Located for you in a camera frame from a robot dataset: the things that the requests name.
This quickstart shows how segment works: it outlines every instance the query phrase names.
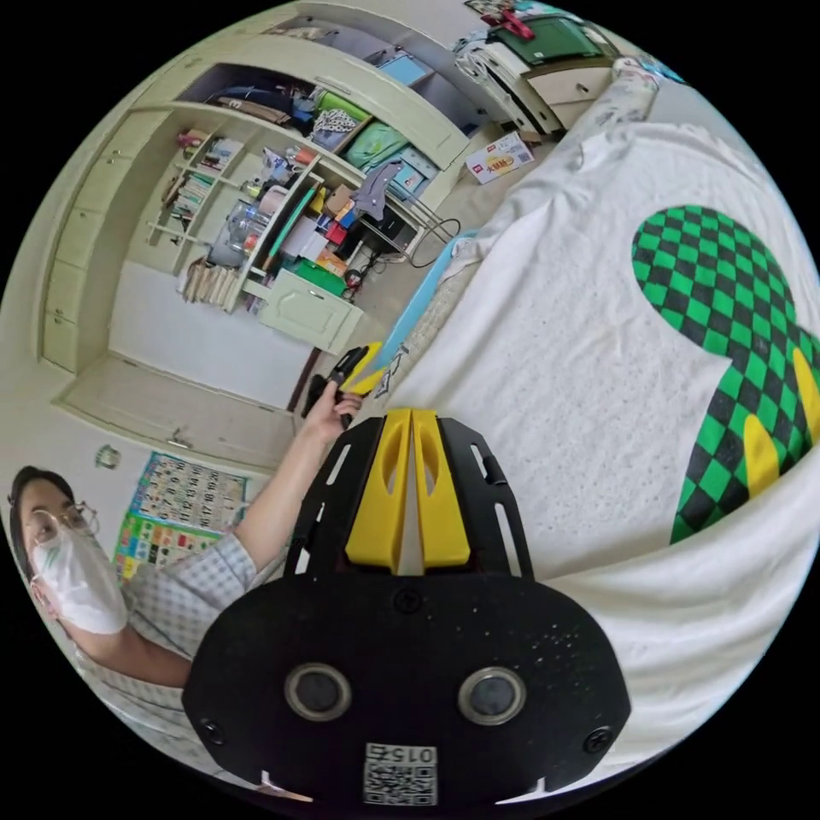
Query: woman's hand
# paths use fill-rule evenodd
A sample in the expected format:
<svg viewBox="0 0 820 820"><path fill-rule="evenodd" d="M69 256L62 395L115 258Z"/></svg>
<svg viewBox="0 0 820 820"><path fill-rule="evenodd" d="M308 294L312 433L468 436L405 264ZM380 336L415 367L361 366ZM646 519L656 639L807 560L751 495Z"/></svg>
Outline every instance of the woman's hand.
<svg viewBox="0 0 820 820"><path fill-rule="evenodd" d="M355 418L361 409L361 396L355 393L343 394L342 400L336 404L336 393L339 387L336 382L329 382L325 392L313 405L307 414L302 434L315 436L323 444L332 444L344 431L342 416Z"/></svg>

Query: woman's arm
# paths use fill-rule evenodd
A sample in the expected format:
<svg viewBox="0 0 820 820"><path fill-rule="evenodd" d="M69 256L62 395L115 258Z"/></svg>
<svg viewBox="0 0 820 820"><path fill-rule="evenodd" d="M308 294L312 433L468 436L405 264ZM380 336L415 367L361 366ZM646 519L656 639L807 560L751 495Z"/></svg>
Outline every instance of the woman's arm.
<svg viewBox="0 0 820 820"><path fill-rule="evenodd" d="M361 397L345 394L336 404L338 386L331 382L307 415L305 423L266 487L248 507L235 535L253 560L257 572L284 549L302 507L302 499L325 460L328 446L343 431L341 417L355 416Z"/></svg>

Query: sticker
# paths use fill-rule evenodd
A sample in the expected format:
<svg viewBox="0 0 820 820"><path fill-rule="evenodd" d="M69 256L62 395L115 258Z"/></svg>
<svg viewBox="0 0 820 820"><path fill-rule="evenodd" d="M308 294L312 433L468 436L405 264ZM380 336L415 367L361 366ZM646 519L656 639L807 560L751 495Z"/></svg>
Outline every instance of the sticker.
<svg viewBox="0 0 820 820"><path fill-rule="evenodd" d="M437 805L438 756L433 746L368 743L364 802L370 805Z"/></svg>

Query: handheld device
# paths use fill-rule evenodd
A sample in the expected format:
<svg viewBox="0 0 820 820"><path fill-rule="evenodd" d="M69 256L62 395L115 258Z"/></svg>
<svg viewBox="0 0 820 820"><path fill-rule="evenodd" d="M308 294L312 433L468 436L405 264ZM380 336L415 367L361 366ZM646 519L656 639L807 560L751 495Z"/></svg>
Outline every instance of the handheld device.
<svg viewBox="0 0 820 820"><path fill-rule="evenodd" d="M339 385L336 394L337 403L342 400L343 393L367 395L381 381L384 372L383 368L370 367L381 347L381 343L376 342L352 348L336 363L330 375L324 377L316 373L307 386L307 398L302 410L302 418L307 417L313 405L325 392L329 382ZM350 427L351 421L353 419L349 415L342 416L342 425L345 430Z"/></svg>
<svg viewBox="0 0 820 820"><path fill-rule="evenodd" d="M603 629L537 582L483 437L415 409L339 437L283 576L217 618L182 702L221 768L322 817L477 816L553 792L630 714Z"/></svg>

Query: white wall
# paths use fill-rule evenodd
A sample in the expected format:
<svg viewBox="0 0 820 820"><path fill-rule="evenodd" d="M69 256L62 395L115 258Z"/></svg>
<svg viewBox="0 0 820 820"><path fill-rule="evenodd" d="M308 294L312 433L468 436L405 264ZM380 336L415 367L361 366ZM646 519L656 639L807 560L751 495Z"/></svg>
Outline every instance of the white wall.
<svg viewBox="0 0 820 820"><path fill-rule="evenodd" d="M198 384L287 408L312 345L265 327L239 308L189 304L168 273L127 262L108 346Z"/></svg>

